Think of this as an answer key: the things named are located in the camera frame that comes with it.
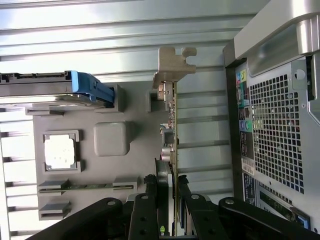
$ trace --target blue plastic latch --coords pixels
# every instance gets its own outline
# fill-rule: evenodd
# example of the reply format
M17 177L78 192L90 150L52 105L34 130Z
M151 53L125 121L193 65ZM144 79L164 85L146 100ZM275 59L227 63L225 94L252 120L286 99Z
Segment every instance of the blue plastic latch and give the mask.
M107 87L89 73L70 72L73 93L87 94L92 102L96 102L98 98L110 103L115 103L115 92L112 88Z

